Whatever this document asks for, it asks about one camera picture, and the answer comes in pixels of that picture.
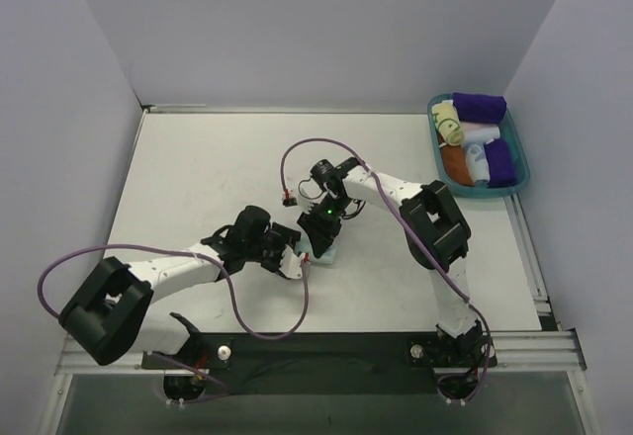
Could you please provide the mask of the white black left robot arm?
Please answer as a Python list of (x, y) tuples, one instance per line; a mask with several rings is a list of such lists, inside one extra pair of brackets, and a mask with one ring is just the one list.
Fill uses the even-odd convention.
[(201, 331), (184, 315), (152, 316), (151, 305), (200, 285), (227, 280), (248, 263), (286, 280), (306, 278), (308, 253), (298, 231), (245, 207), (232, 224), (181, 251), (156, 250), (151, 259), (97, 263), (57, 321), (101, 365), (131, 350), (163, 353), (179, 368), (200, 355)]

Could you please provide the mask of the light mint towel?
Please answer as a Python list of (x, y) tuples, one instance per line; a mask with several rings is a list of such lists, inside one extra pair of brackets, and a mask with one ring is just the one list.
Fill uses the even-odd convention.
[(296, 244), (295, 251), (299, 254), (307, 254), (308, 260), (315, 265), (330, 266), (335, 261), (337, 248), (334, 245), (331, 245), (319, 257), (317, 257), (309, 239), (303, 236)]

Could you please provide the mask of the green and yellow patterned towel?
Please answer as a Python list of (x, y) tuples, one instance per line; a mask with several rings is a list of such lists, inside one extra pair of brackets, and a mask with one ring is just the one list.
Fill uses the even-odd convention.
[(441, 102), (431, 107), (431, 117), (436, 131), (444, 142), (450, 146), (461, 146), (464, 142), (464, 131), (458, 112), (452, 103)]

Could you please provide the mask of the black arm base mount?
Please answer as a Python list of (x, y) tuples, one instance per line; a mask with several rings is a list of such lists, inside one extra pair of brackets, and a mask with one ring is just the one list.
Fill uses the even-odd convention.
[(486, 335), (437, 331), (297, 333), (275, 342), (204, 333), (176, 356), (144, 355), (168, 395), (411, 395), (443, 389), (468, 395), (497, 365)]

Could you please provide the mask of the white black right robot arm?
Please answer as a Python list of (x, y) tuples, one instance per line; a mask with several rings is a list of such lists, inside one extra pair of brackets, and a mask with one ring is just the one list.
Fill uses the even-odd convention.
[(472, 235), (447, 186), (408, 182), (376, 172), (349, 158), (334, 166), (321, 160), (310, 177), (323, 196), (310, 199), (298, 218), (315, 257), (332, 248), (347, 208), (353, 202), (373, 205), (391, 213), (403, 227), (413, 259), (431, 273), (438, 310), (438, 328), (445, 334), (438, 352), (447, 364), (458, 366), (474, 354), (468, 333), (477, 325), (469, 308), (465, 259)]

